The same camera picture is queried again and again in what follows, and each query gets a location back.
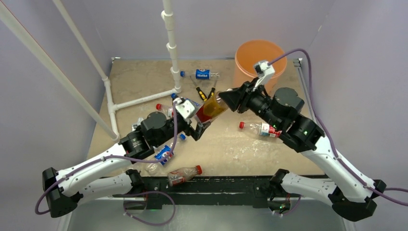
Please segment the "yellow tea bottle white cap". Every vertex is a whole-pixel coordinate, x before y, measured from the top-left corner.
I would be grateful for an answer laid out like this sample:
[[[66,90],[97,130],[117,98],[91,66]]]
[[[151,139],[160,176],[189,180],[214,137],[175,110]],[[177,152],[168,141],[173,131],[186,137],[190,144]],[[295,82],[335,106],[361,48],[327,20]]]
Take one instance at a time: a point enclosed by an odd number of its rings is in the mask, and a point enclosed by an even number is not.
[[[220,91],[216,92],[214,96],[209,98],[198,110],[195,115],[197,121],[206,123],[214,121],[220,114],[225,112],[229,107],[219,96]]]

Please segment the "large red label bottle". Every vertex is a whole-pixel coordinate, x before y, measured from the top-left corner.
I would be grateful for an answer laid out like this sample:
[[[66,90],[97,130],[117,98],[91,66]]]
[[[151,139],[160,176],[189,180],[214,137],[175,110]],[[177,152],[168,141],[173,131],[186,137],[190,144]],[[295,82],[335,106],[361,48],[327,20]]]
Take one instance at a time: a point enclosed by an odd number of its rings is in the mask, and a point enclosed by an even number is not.
[[[266,122],[240,122],[240,131],[255,137],[278,138],[282,131],[277,130]]]

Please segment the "brown bottle red cap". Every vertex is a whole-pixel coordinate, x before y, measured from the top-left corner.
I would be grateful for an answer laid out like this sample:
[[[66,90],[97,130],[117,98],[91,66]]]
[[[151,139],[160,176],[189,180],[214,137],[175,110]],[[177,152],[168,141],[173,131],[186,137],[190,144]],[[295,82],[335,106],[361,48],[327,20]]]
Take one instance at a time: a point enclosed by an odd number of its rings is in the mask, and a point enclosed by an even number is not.
[[[169,186],[176,186],[186,181],[189,181],[197,175],[201,175],[203,170],[200,165],[194,167],[182,167],[177,170],[171,171],[167,174]]]

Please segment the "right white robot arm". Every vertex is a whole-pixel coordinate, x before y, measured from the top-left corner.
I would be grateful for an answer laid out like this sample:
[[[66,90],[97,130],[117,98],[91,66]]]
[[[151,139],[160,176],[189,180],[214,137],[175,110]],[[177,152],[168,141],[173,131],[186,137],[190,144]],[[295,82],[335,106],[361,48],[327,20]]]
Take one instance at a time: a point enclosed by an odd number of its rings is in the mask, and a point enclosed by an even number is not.
[[[270,179],[274,195],[294,193],[313,198],[353,222],[373,215],[377,208],[374,200],[384,192],[386,184],[362,174],[331,147],[323,129],[301,114],[304,100],[294,89],[279,88],[268,96],[254,82],[245,82],[220,92],[219,97],[233,112],[254,112],[280,131],[280,139],[287,147],[311,160],[327,175],[327,179],[312,179],[279,169]]]

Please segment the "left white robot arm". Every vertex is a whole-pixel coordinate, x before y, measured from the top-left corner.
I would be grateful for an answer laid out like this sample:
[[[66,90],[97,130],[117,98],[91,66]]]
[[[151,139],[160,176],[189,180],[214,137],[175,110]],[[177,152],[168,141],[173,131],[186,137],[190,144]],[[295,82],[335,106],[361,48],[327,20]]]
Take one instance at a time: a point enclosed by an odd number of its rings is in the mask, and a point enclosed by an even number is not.
[[[66,169],[52,167],[42,172],[43,195],[35,205],[38,215],[62,217],[89,200],[117,194],[137,197],[143,192],[140,174],[128,170],[116,177],[105,174],[147,159],[169,140],[176,144],[180,133],[199,140],[211,124],[204,113],[206,106],[196,106],[184,99],[173,100],[171,111],[150,113],[133,130],[101,154]]]

